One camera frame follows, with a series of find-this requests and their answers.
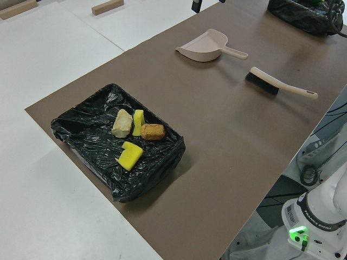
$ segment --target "brown table surface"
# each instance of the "brown table surface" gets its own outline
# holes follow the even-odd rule
[[[109,200],[110,190],[53,137],[53,118],[116,83],[184,136],[187,150],[169,177],[114,203],[165,260],[218,259],[347,83],[346,39],[302,32],[266,12],[267,2],[217,3],[26,109]],[[249,59],[198,63],[175,51],[209,28]],[[270,96],[245,81],[252,66],[319,99]]]

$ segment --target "black garbage bag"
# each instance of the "black garbage bag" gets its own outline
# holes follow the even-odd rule
[[[269,0],[267,10],[287,23],[312,35],[334,35],[329,22],[330,0]],[[341,31],[343,26],[344,2],[333,6],[332,20]]]
[[[162,124],[165,137],[146,141],[129,134],[116,138],[111,133],[120,109],[130,115],[142,109],[146,123]],[[82,162],[111,190],[113,201],[133,200],[163,180],[179,163],[183,137],[116,84],[109,84],[51,122],[56,138],[67,143]],[[134,167],[127,171],[116,162],[124,141],[143,149]]]

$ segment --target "wooden block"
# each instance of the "wooden block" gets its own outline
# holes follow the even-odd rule
[[[15,15],[19,15],[25,11],[28,11],[32,8],[37,7],[36,0],[26,0],[25,2],[16,4],[14,6],[8,7],[4,10],[0,11],[0,18],[2,20],[8,19],[10,17],[13,17]]]
[[[124,0],[110,0],[106,3],[92,7],[92,13],[94,15],[99,15],[122,5],[124,5]]]

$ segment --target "yellow sponge piece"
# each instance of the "yellow sponge piece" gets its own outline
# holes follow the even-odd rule
[[[141,126],[145,123],[145,118],[143,116],[143,110],[135,110],[135,113],[132,116],[133,119],[133,132],[132,135],[134,137],[139,137],[141,135]]]
[[[132,144],[131,142],[124,142],[121,146],[124,151],[121,153],[119,159],[115,159],[124,169],[130,171],[138,159],[141,157],[143,150],[141,147]]]

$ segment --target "beige dustpan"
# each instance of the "beige dustpan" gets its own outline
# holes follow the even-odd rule
[[[226,47],[228,37],[214,29],[208,29],[204,34],[188,42],[184,46],[176,48],[184,56],[200,62],[211,61],[221,53],[226,53],[241,60],[248,57],[247,53]]]

